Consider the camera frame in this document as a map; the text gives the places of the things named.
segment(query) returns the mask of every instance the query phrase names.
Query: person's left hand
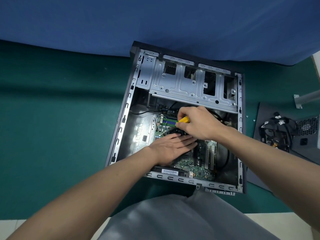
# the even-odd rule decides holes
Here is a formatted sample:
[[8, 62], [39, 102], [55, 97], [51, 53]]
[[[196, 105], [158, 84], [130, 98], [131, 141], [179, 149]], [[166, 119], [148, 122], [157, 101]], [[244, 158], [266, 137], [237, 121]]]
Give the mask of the person's left hand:
[[175, 133], [156, 139], [148, 148], [151, 150], [152, 157], [155, 157], [156, 164], [166, 166], [180, 155], [193, 149], [198, 144], [196, 140], [191, 135], [181, 136]]

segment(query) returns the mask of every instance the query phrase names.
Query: person's right arm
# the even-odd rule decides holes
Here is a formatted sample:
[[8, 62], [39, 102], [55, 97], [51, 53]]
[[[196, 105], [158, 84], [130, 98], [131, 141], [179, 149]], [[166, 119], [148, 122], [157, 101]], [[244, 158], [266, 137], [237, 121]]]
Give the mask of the person's right arm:
[[182, 107], [176, 126], [200, 140], [224, 145], [299, 217], [320, 231], [320, 166], [247, 137], [220, 123], [205, 107]]

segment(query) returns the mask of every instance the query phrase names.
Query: person's left arm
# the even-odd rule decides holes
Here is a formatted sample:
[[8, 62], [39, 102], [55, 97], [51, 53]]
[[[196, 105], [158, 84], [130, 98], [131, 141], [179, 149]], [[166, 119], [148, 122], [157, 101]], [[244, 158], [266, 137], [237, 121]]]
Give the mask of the person's left arm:
[[7, 240], [91, 239], [130, 188], [155, 165], [168, 165], [194, 148], [190, 135], [171, 134], [118, 161], [47, 204]]

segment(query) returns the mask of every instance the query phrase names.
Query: person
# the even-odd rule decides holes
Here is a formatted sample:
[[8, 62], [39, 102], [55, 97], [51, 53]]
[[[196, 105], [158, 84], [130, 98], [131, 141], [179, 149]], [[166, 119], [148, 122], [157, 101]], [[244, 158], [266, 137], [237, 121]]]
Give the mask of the person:
[[[320, 166], [247, 137], [220, 123], [205, 107], [182, 107], [170, 134], [74, 186], [24, 222], [8, 239], [91, 239], [130, 188], [154, 165], [169, 165], [214, 140], [240, 158], [306, 223], [320, 230]], [[100, 239], [277, 239], [213, 193], [166, 195], [113, 216]]]

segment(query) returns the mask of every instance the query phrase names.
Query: green table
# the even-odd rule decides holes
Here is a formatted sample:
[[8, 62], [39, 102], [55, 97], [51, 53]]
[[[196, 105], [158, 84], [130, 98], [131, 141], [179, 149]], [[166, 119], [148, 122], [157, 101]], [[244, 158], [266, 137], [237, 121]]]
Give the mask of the green table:
[[[298, 111], [292, 99], [294, 93], [320, 87], [310, 58], [292, 67], [231, 63], [246, 70], [248, 136], [260, 101], [301, 116], [319, 113], [319, 103]], [[0, 41], [0, 219], [26, 219], [103, 169], [130, 69], [125, 57]], [[142, 178], [117, 210], [165, 194], [189, 196], [193, 190], [191, 185]], [[247, 195], [221, 198], [243, 213], [290, 211], [250, 183]]]

